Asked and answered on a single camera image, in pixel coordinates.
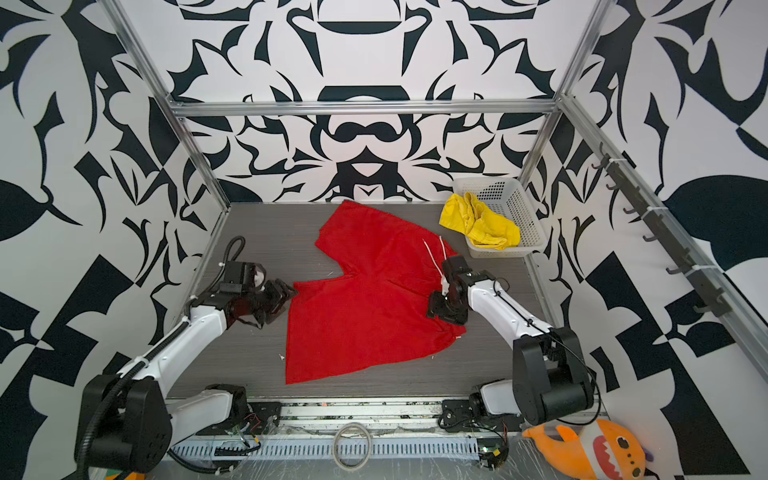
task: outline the black and white patterned wall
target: black and white patterned wall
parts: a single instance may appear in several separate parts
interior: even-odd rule
[[[575,89],[595,123],[766,315],[768,4],[619,0]],[[611,418],[659,478],[762,478],[768,385],[563,120],[529,187],[535,261]]]
[[[594,0],[131,0],[179,101],[551,98]],[[517,175],[540,114],[193,119],[232,201],[443,200]]]
[[[444,200],[517,175],[543,114],[205,117],[190,129],[231,201]]]
[[[74,471],[81,391],[145,352],[220,213],[92,0],[0,7],[3,478]]]
[[[549,237],[534,261],[563,324],[598,372],[611,419],[659,478],[761,478],[768,384],[673,266],[563,118],[528,191]]]
[[[594,0],[124,0],[184,101],[552,97]]]
[[[574,90],[765,318],[768,3],[620,0]]]

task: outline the plastic basket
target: plastic basket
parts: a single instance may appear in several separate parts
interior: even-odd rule
[[[546,247],[547,239],[536,217],[536,210],[516,178],[457,178],[453,181],[453,192],[462,196],[467,192],[474,193],[478,200],[488,205],[493,212],[512,220],[520,229],[520,244],[504,250],[477,248],[469,238],[465,238],[470,257],[524,257],[534,250],[543,250]]]

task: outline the white drawstring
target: white drawstring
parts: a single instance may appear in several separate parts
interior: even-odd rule
[[[442,255],[444,258],[448,259],[446,253],[445,253],[445,244],[442,242],[442,236],[439,237],[440,244],[442,245]],[[427,252],[429,252],[429,258],[432,259],[432,264],[437,269],[438,273],[440,274],[440,285],[442,286],[442,294],[447,295],[448,294],[448,280],[445,278],[445,275],[442,274],[442,270],[440,270],[440,267],[437,266],[437,262],[435,262],[435,257],[432,255],[432,251],[429,249],[429,245],[427,245],[427,241],[422,238],[422,242],[424,242],[424,247],[427,247]]]
[[[440,244],[442,245],[442,259],[447,260],[448,255],[445,253],[445,244],[442,242],[442,235],[438,237],[440,239]]]
[[[424,247],[427,247],[427,252],[429,253],[429,258],[432,259],[432,264],[437,269],[437,273],[440,274],[440,277],[442,278],[442,271],[440,270],[440,267],[437,266],[437,262],[435,262],[435,258],[432,256],[432,251],[429,249],[429,245],[427,245],[427,241],[422,238],[422,242],[424,242]]]

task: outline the black cable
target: black cable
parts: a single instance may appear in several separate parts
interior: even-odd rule
[[[125,472],[122,472],[120,475],[115,477],[114,480],[125,480],[131,473],[133,473],[131,470],[126,470]]]
[[[594,389],[598,391],[598,409],[595,411],[595,413],[594,413],[594,416],[593,416],[593,417],[590,419],[590,421],[589,421],[589,422],[586,422],[586,423],[568,422],[568,421],[566,421],[566,420],[563,420],[563,419],[558,419],[558,421],[560,421],[560,422],[563,422],[563,423],[565,423],[565,424],[568,424],[568,425],[575,425],[575,426],[586,426],[586,425],[590,425],[591,423],[594,423],[594,421],[595,421],[595,420],[597,420],[597,419],[598,419],[598,417],[600,416],[600,410],[601,410],[601,409],[602,409],[602,407],[603,407],[603,397],[602,397],[602,396],[601,396],[601,394],[600,394],[600,386],[598,385],[598,378],[595,376],[595,374],[593,374],[593,373],[592,373],[592,370],[591,370],[591,369],[590,369],[590,368],[587,366],[587,364],[586,364],[586,363],[584,363],[584,360],[582,360],[580,356],[576,355],[576,353],[574,353],[574,351],[573,351],[573,350],[571,350],[570,348],[568,348],[568,346],[567,346],[567,345],[565,345],[565,344],[564,344],[563,342],[561,342],[560,340],[556,339],[556,338],[555,338],[555,337],[554,337],[554,336],[553,336],[551,333],[549,333],[549,332],[545,332],[544,330],[542,330],[542,329],[538,328],[536,325],[534,325],[534,317],[531,317],[531,318],[527,318],[527,319],[526,319],[526,318],[525,318],[525,317],[524,317],[524,316],[523,316],[523,315],[522,315],[522,314],[521,314],[521,313],[518,311],[518,309],[516,309],[516,308],[515,308],[515,307],[514,307],[514,306],[513,306],[511,303],[509,303],[509,302],[508,302],[508,301],[507,301],[507,300],[506,300],[506,299],[505,299],[505,298],[504,298],[504,297],[501,295],[501,293],[500,293],[499,291],[497,291],[497,290],[496,290],[496,282],[498,282],[498,279],[496,279],[496,280],[494,280],[494,281],[493,281],[493,293],[495,294],[495,296],[499,297],[500,299],[502,299],[502,300],[504,301],[504,303],[506,303],[507,305],[509,305],[509,308],[513,309],[513,310],[515,311],[515,313],[517,313],[517,314],[520,316],[520,318],[522,318],[522,319],[525,319],[526,323],[528,323],[528,326],[532,326],[533,328],[535,328],[535,329],[536,329],[536,330],[538,330],[539,332],[541,332],[541,333],[543,333],[544,335],[546,335],[547,337],[549,337],[549,339],[550,339],[551,341],[553,341],[553,342],[555,342],[555,343],[559,343],[559,344],[560,344],[560,345],[561,345],[563,348],[565,348],[565,349],[568,351],[568,353],[570,353],[570,354],[571,354],[571,355],[572,355],[572,356],[573,356],[573,357],[574,357],[576,360],[578,360],[578,361],[579,361],[579,363],[580,363],[581,365],[583,365],[583,366],[584,366],[584,368],[587,370],[587,373],[589,374],[590,378],[592,378],[592,384],[594,385]]]
[[[230,258],[230,251],[232,250],[232,246],[237,241],[240,241],[240,245],[238,246],[237,250],[235,250],[235,254]],[[227,243],[227,246],[224,248],[224,259],[221,263],[232,262],[237,260],[237,258],[240,256],[240,253],[243,252],[243,248],[245,248],[245,237],[243,237],[242,235],[232,237],[229,243]],[[211,283],[208,284],[208,286],[202,289],[199,294],[193,296],[192,298],[184,302],[184,306],[181,309],[182,318],[184,317],[190,318],[190,314],[192,310],[192,302],[197,297],[202,296],[203,293],[206,293],[207,291],[213,289],[216,286],[216,284],[221,281],[221,277],[223,275],[224,275],[224,265],[222,265],[221,268],[219,269],[219,273],[217,273],[216,277],[214,277],[214,281],[212,281]]]
[[[493,285],[494,285],[494,290],[493,290],[493,291],[494,291],[494,292],[496,291],[496,290],[495,290],[495,287],[496,287],[496,282],[498,282],[499,280],[504,280],[504,281],[507,283],[507,288],[505,288],[505,289],[504,289],[504,291],[505,291],[506,293],[509,293],[509,289],[511,288],[511,285],[509,284],[509,280],[507,280],[507,279],[505,279],[505,278],[503,278],[503,277],[501,277],[501,276],[500,276],[499,278],[497,278],[497,279],[496,279],[496,281],[493,283]]]
[[[232,247],[237,241],[240,241],[240,245],[235,251],[235,254],[230,258],[230,251],[232,250]],[[227,244],[227,247],[224,249],[224,263],[226,263],[227,261],[236,260],[240,255],[240,253],[243,251],[243,248],[245,248],[245,237],[243,237],[242,235],[233,237]],[[208,290],[216,286],[216,284],[219,282],[223,274],[224,274],[224,267],[222,266],[218,275],[216,275],[216,279],[214,279],[214,281],[205,290],[203,290],[203,292],[207,292]],[[184,311],[184,315],[187,318],[190,317],[190,307],[192,304],[192,300],[193,299],[189,299],[187,302],[184,303],[183,311]],[[190,324],[188,322],[180,323],[176,327],[176,329],[174,329],[170,333],[170,335],[168,335],[160,343],[154,346],[154,348],[144,356],[147,362],[150,362],[155,356],[157,356],[158,353],[163,351],[163,349],[165,349],[165,347],[167,347],[171,342],[173,342],[184,330],[187,329],[189,325]],[[87,480],[88,467],[86,466],[85,463],[88,459],[88,453],[91,451],[91,446],[93,445],[93,441],[98,432],[98,427],[101,425],[101,422],[104,420],[104,417],[107,415],[107,411],[109,410],[110,407],[112,407],[112,404],[117,399],[118,395],[120,395],[120,393],[123,391],[125,386],[145,366],[147,366],[147,363],[143,361],[138,362],[128,373],[123,375],[118,380],[118,382],[114,384],[112,389],[109,391],[109,393],[107,393],[104,399],[101,400],[101,403],[99,403],[98,407],[96,408],[96,411],[91,417],[91,421],[88,422],[88,426],[86,427],[85,432],[83,433],[83,438],[80,442],[80,448],[78,450],[77,469],[75,470],[75,478],[77,480]]]
[[[234,468],[214,468],[214,467],[203,467],[202,465],[195,465],[194,463],[189,463],[184,458],[180,457],[176,452],[174,452],[172,449],[168,450],[168,456],[171,457],[173,460],[176,461],[179,465],[186,468],[187,470],[191,470],[195,473],[202,473],[204,475],[216,475],[220,473],[227,473],[232,472]]]
[[[245,323],[246,325],[255,326],[259,330],[264,328],[264,325],[259,325],[258,322],[249,322],[248,320],[243,320],[240,317],[237,318],[237,321],[240,323]]]
[[[214,455],[226,455],[227,453],[231,455],[242,455],[245,453],[255,452],[258,449],[261,449],[261,444],[259,442],[256,443],[255,447],[250,447],[244,450],[229,450],[229,449],[216,448],[216,450],[214,450]]]
[[[437,418],[437,426],[441,429],[450,429],[456,426],[464,426],[468,427],[470,429],[481,429],[481,430],[487,430],[488,432],[495,433],[496,436],[499,437],[502,441],[502,446],[498,449],[499,454],[496,455],[494,452],[486,452],[486,453],[480,453],[479,457],[481,460],[485,460],[488,462],[488,467],[493,468],[494,466],[502,466],[504,462],[506,462],[508,454],[509,454],[509,444],[507,439],[502,436],[501,433],[496,432],[494,429],[490,429],[488,427],[484,427],[481,425],[478,425],[473,419],[459,419],[456,420],[456,422],[452,423],[451,425],[445,424],[445,418],[449,415],[455,415],[453,410],[451,409],[443,409],[442,414]]]
[[[87,480],[88,478],[88,467],[86,466],[85,461],[88,459],[88,453],[91,451],[91,445],[93,445],[93,441],[96,438],[96,433],[99,425],[101,424],[101,421],[104,420],[104,417],[107,415],[107,411],[118,397],[118,394],[143,368],[143,362],[137,363],[134,368],[128,371],[128,373],[123,375],[118,380],[118,382],[114,384],[114,387],[112,387],[104,399],[101,400],[101,403],[99,403],[98,407],[96,407],[96,411],[91,417],[91,421],[88,422],[88,426],[85,428],[85,432],[83,433],[83,438],[80,441],[80,448],[78,450],[78,466],[75,470],[75,478],[78,480]]]
[[[173,332],[170,333],[165,339],[163,339],[162,342],[158,343],[152,350],[147,353],[144,358],[150,362],[155,356],[157,356],[158,353],[160,353],[166,346],[168,346],[171,342],[173,342],[184,330],[187,329],[189,326],[189,323],[181,323],[179,326],[177,326],[176,329],[174,329]],[[104,417],[107,415],[107,411],[110,407],[112,407],[112,404],[114,401],[118,398],[118,395],[123,391],[123,389],[127,386],[127,384],[136,376],[137,373],[139,373],[145,366],[147,366],[147,363],[144,361],[138,362],[134,367],[128,371],[125,375],[123,375],[117,383],[114,384],[112,389],[107,393],[107,395],[104,397],[103,400],[101,400],[101,403],[99,403],[98,407],[96,408],[96,411],[94,412],[93,416],[91,417],[91,421],[88,422],[88,427],[86,427],[85,432],[83,433],[83,438],[80,442],[80,449],[78,450],[78,463],[77,463],[77,470],[76,470],[76,476],[78,480],[86,480],[88,477],[88,467],[85,465],[86,461],[88,460],[88,454],[91,451],[91,445],[93,445],[93,441],[96,437],[96,434],[98,432],[98,427],[101,425],[101,422],[104,420]]]

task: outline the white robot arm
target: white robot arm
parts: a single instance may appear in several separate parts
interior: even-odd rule
[[[85,478],[87,465],[149,472],[189,435],[213,424],[228,429],[247,416],[245,388],[239,386],[209,386],[197,396],[165,403],[181,373],[235,321],[243,321],[242,315],[253,314],[261,327],[296,293],[279,279],[265,281],[258,264],[221,265],[215,281],[185,305],[182,321],[154,348],[117,375],[97,376],[85,386],[75,452],[78,480]],[[483,385],[473,394],[482,415],[522,414],[537,425],[592,407],[592,386],[572,331],[533,316],[490,273],[470,270],[461,256],[448,258],[442,268],[449,290],[430,296],[427,315],[464,325],[468,311],[475,310],[512,348],[512,380]],[[545,357],[558,366],[548,368]]]
[[[474,310],[512,348],[512,378],[487,383],[470,396],[477,415],[522,414],[538,425],[592,407],[593,386],[573,330],[536,318],[490,273],[471,270],[460,255],[446,259],[442,269],[449,289],[432,293],[427,316],[464,325]]]
[[[75,447],[78,480],[86,478],[88,466],[147,473],[189,435],[210,425],[230,429],[247,416],[241,386],[212,385],[189,399],[165,402],[181,373],[233,323],[261,328],[296,294],[280,279],[265,280],[261,265],[234,261],[242,246],[229,260],[237,240],[245,243],[242,237],[230,241],[218,276],[184,305],[178,325],[116,375],[96,376],[83,389]],[[247,314],[256,322],[241,319]]]

